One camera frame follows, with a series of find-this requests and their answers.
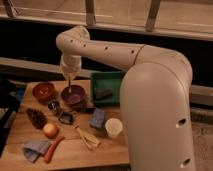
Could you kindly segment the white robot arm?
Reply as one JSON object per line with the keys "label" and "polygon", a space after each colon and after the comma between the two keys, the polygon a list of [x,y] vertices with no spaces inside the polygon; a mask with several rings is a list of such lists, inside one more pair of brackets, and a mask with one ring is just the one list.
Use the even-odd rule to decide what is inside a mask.
{"label": "white robot arm", "polygon": [[131,171],[196,171],[190,119],[192,67],[181,53],[95,41],[83,26],[60,33],[62,64],[83,56],[124,70],[120,109]]}

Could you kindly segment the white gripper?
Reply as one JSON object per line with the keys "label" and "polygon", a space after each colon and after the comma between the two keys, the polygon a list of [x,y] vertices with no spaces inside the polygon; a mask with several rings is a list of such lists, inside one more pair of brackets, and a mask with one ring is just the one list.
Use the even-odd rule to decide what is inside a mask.
{"label": "white gripper", "polygon": [[63,54],[60,60],[60,68],[66,81],[69,81],[69,74],[70,79],[75,80],[81,69],[81,57],[71,54]]}

